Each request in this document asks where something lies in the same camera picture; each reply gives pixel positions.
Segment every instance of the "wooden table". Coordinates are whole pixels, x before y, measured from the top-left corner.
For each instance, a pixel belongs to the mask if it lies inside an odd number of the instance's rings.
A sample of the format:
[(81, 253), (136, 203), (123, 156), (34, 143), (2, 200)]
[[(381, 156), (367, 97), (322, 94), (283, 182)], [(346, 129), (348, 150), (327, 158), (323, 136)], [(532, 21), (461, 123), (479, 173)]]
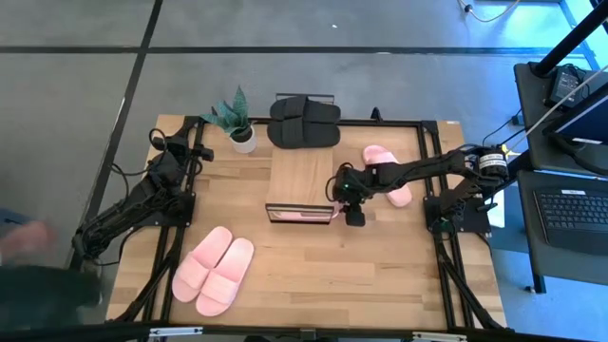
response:
[[(171, 135), (183, 117), (160, 115), (157, 128)], [(444, 152), (463, 144), (456, 122), (438, 122)], [(370, 144), (391, 150), (399, 162), (420, 159), (416, 130), (406, 127), (341, 126), (333, 148), (333, 166), (351, 162), (363, 168), (361, 152)], [(275, 148), (265, 125), (256, 127), (257, 148), (234, 151), (226, 135), (206, 125), (203, 143), (215, 150), (195, 182), (197, 204), (185, 234), (182, 254), (214, 227), (229, 228), (235, 238), (256, 246), (251, 268), (233, 306), (217, 317), (203, 317), (194, 303), (174, 300), (170, 321), (183, 324), (366, 329), (446, 328), (436, 255), (426, 230), (423, 181), (409, 183), (413, 202), (394, 208), (385, 196), (363, 205), (367, 225), (350, 227), (341, 215), (327, 225), (271, 224), (264, 210)], [(149, 152), (148, 159), (156, 150)], [(448, 177), (450, 187), (460, 181)], [(150, 276), (158, 228), (143, 228), (124, 246), (107, 317), (121, 314)], [(505, 324), (496, 277), (487, 246), (472, 234), (459, 235), (466, 280), (494, 319)], [(164, 282), (154, 315), (162, 303)], [(457, 323), (462, 310), (452, 284)]]

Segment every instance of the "white flower pot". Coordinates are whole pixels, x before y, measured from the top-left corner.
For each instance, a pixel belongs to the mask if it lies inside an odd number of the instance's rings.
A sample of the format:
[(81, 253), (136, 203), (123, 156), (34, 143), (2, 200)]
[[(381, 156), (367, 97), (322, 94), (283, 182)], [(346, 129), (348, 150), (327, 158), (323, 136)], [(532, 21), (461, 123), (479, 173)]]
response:
[(256, 149), (256, 146), (257, 146), (256, 130), (254, 129), (253, 126), (251, 126), (251, 130), (252, 130), (252, 135), (251, 135), (251, 138), (249, 138), (249, 140), (247, 142), (235, 142), (232, 138), (230, 138), (230, 141), (232, 142), (232, 146), (235, 148), (235, 150), (238, 153), (250, 153)]

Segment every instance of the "pink slide sandal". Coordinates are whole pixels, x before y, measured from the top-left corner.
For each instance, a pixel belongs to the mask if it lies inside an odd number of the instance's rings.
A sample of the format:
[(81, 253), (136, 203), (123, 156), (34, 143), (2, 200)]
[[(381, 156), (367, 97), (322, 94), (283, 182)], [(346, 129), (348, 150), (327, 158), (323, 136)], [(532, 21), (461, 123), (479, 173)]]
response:
[[(363, 150), (363, 162), (366, 165), (382, 163), (382, 162), (398, 162), (388, 149), (379, 145), (370, 145)], [(387, 198), (396, 207), (404, 207), (411, 202), (411, 191), (408, 185), (404, 185), (401, 189), (391, 191), (387, 194)]]
[(228, 252), (211, 270), (200, 289), (197, 311), (204, 316), (221, 314), (230, 307), (237, 296), (240, 282), (254, 256), (254, 245), (250, 240), (237, 238)]
[(171, 288), (175, 298), (187, 303), (200, 292), (203, 281), (218, 264), (230, 242), (232, 233), (224, 227), (216, 227), (186, 255), (173, 277)]

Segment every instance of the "white cable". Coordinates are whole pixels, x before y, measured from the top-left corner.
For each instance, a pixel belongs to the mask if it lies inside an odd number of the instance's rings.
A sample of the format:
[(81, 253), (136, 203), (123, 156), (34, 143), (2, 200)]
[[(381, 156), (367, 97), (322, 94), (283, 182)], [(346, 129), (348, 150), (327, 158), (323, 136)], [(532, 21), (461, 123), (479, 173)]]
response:
[(584, 87), (591, 80), (593, 80), (596, 77), (598, 77), (600, 75), (600, 73), (602, 73), (607, 68), (608, 68), (608, 65), (606, 65), (605, 67), (603, 67), (600, 71), (596, 72), (595, 74), (593, 74), (588, 79), (584, 80), (579, 86), (577, 86), (576, 88), (574, 88), (574, 90), (570, 91), (570, 93), (568, 93), (568, 95), (564, 96), (558, 103), (556, 103), (553, 107), (551, 107), (551, 109), (549, 109), (546, 113), (544, 113), (544, 115), (536, 123), (534, 123), (534, 125), (532, 127), (530, 127), (530, 129), (528, 129), (525, 132), (525, 134), (523, 135), (523, 137), (521, 139), (519, 139), (517, 142), (515, 142), (515, 144), (508, 150), (508, 152), (506, 152), (506, 155), (508, 155), (509, 153), (513, 152), (513, 149), (515, 148), (515, 146), (517, 146), (518, 144), (520, 144), (521, 142), (523, 142), (523, 140), (525, 140), (525, 138), (527, 138), (527, 136), (529, 136), (530, 133), (532, 133), (532, 131), (535, 130), (536, 127), (538, 127), (539, 124), (541, 124), (544, 121), (544, 119), (546, 119), (561, 104), (563, 104), (566, 100), (568, 100), (570, 98), (570, 96), (574, 95), (577, 91), (579, 91), (579, 89), (581, 89), (582, 87)]
[(506, 9), (504, 10), (504, 12), (502, 12), (501, 14), (499, 14), (499, 15), (495, 16), (495, 17), (494, 17), (494, 18), (492, 18), (492, 19), (482, 19), (482, 18), (478, 17), (478, 16), (477, 16), (477, 14), (475, 14), (475, 11), (473, 11), (473, 6), (472, 6), (472, 5), (470, 5), (470, 4), (466, 4), (464, 0), (458, 0), (458, 2), (459, 2), (459, 3), (460, 3), (462, 6), (463, 6), (463, 8), (464, 8), (464, 9), (466, 9), (466, 7), (467, 7), (467, 6), (470, 6), (470, 10), (469, 10), (469, 11), (466, 11), (466, 13), (471, 13), (471, 15), (472, 15), (472, 16), (473, 16), (475, 19), (477, 19), (478, 21), (480, 21), (480, 22), (482, 22), (482, 23), (489, 23), (489, 22), (492, 22), (492, 21), (494, 21), (494, 20), (496, 20), (496, 19), (498, 19), (498, 18), (502, 17), (503, 15), (507, 14), (507, 13), (508, 13), (508, 12), (509, 12), (511, 9), (513, 9), (513, 8), (515, 7), (515, 5), (519, 4), (519, 3), (520, 3), (520, 1), (522, 1), (522, 0), (516, 0), (516, 1), (515, 1), (513, 4), (511, 4), (511, 6), (509, 6), (508, 8), (506, 8)]

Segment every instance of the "concrete floor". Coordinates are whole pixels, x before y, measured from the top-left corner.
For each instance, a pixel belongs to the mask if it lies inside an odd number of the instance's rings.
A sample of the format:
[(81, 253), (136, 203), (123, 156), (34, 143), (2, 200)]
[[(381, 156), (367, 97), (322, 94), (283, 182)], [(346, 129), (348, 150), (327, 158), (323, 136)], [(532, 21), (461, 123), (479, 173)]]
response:
[[(491, 4), (480, 2), (476, 11), (490, 16), (505, 6)], [(5, 0), (0, 3), (0, 45), (137, 46), (152, 5), (152, 0)], [(521, 4), (504, 20), (480, 24), (464, 18), (455, 0), (173, 0), (162, 6), (152, 46), (548, 48), (569, 29), (555, 4)], [(0, 54), (0, 134), (5, 138), (0, 207), (55, 227), (57, 245), (39, 262), (64, 264), (134, 57)], [(256, 116), (268, 115), (277, 92), (329, 93), (346, 118), (367, 118), (378, 106), (387, 119), (457, 120), (466, 141), (480, 143), (519, 109), (513, 65), (539, 57), (148, 55), (115, 162), (124, 170), (140, 169), (146, 134), (158, 114), (200, 114), (230, 98), (238, 85)], [(580, 57), (568, 62), (588, 67)], [(509, 126), (490, 141), (497, 143), (517, 129)], [(121, 179), (112, 177), (103, 207), (123, 195)], [(116, 254), (114, 246), (104, 261)], [(521, 290), (531, 283), (527, 256), (497, 252), (494, 257), (510, 327), (608, 339), (602, 328), (608, 313), (593, 299), (608, 297), (608, 288), (548, 280), (549, 294), (528, 294)], [(114, 274), (115, 268), (104, 270), (105, 297)], [(573, 298), (580, 291), (593, 295), (574, 311)], [(105, 305), (88, 312), (86, 321), (102, 320)]]

